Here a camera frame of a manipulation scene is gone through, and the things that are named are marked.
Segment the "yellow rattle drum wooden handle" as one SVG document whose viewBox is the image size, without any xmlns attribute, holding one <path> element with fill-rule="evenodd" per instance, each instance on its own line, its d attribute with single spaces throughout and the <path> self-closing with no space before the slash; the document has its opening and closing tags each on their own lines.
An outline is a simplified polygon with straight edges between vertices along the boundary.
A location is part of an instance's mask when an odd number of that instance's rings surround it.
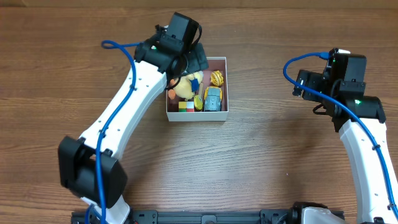
<svg viewBox="0 0 398 224">
<path fill-rule="evenodd" d="M 203 87 L 204 84 L 200 83 L 199 84 L 199 88 L 198 88 L 198 92 L 195 95 L 193 102 L 194 102 L 194 107 L 197 111 L 201 111 L 203 109 L 203 98 L 202 98 L 202 94 L 203 94 Z"/>
</svg>

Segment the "golden mooncake toy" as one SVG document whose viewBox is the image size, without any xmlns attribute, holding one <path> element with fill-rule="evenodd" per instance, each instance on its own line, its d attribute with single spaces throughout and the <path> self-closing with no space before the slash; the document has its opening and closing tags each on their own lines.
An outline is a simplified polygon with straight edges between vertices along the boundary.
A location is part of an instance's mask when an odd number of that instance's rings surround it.
<svg viewBox="0 0 398 224">
<path fill-rule="evenodd" d="M 210 78 L 213 86 L 221 87 L 224 84 L 224 76 L 219 70 L 213 71 Z"/>
</svg>

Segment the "colourful puzzle cube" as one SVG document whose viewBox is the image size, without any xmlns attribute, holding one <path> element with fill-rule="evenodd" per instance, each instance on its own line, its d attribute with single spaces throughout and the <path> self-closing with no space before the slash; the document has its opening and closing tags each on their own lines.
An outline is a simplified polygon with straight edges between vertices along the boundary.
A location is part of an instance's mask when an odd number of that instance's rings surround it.
<svg viewBox="0 0 398 224">
<path fill-rule="evenodd" d="M 193 101 L 179 101 L 178 103 L 179 112 L 194 112 L 195 105 Z"/>
</svg>

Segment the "yellow grey toy truck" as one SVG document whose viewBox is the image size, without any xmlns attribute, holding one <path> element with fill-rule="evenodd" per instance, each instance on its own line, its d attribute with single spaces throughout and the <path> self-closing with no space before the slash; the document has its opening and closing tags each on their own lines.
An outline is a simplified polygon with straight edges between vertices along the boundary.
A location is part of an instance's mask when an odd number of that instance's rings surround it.
<svg viewBox="0 0 398 224">
<path fill-rule="evenodd" d="M 221 111 L 221 102 L 223 99 L 222 89 L 216 86 L 209 86 L 205 90 L 204 111 Z"/>
</svg>

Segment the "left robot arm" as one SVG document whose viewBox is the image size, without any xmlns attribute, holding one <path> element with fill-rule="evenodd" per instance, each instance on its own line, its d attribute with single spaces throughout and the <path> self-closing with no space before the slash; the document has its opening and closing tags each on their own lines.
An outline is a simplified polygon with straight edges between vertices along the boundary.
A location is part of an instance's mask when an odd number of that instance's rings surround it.
<svg viewBox="0 0 398 224">
<path fill-rule="evenodd" d="M 59 144 L 60 183 L 88 204 L 85 212 L 72 213 L 72 223 L 134 223 L 123 199 L 127 175 L 119 161 L 152 102 L 208 68 L 201 34 L 197 21 L 175 12 L 167 26 L 157 25 L 143 42 L 102 41 L 102 48 L 120 50 L 130 69 L 99 118 L 78 139 L 66 136 Z"/>
</svg>

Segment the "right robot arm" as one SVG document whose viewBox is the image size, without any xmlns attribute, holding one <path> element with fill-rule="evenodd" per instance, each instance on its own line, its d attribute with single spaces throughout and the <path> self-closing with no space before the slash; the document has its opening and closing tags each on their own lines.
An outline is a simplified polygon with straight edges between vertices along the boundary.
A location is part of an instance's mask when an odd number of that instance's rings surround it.
<svg viewBox="0 0 398 224">
<path fill-rule="evenodd" d="M 312 52 L 299 59 L 326 60 L 322 73 L 300 70 L 292 94 L 317 102 L 331 117 L 349 157 L 358 223 L 397 223 L 397 177 L 387 146 L 386 115 L 375 96 L 364 94 L 367 59 L 342 49 Z"/>
</svg>

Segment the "white plush duck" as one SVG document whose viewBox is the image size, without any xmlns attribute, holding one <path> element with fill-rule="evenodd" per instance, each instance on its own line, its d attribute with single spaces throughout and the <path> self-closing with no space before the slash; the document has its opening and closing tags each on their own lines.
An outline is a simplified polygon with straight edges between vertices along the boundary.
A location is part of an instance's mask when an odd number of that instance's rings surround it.
<svg viewBox="0 0 398 224">
<path fill-rule="evenodd" d="M 199 71 L 180 78 L 171 79 L 169 82 L 171 89 L 168 91 L 168 97 L 171 100 L 174 100 L 177 96 L 183 98 L 185 101 L 191 100 L 195 96 L 196 91 L 198 91 L 203 77 L 203 71 Z"/>
</svg>

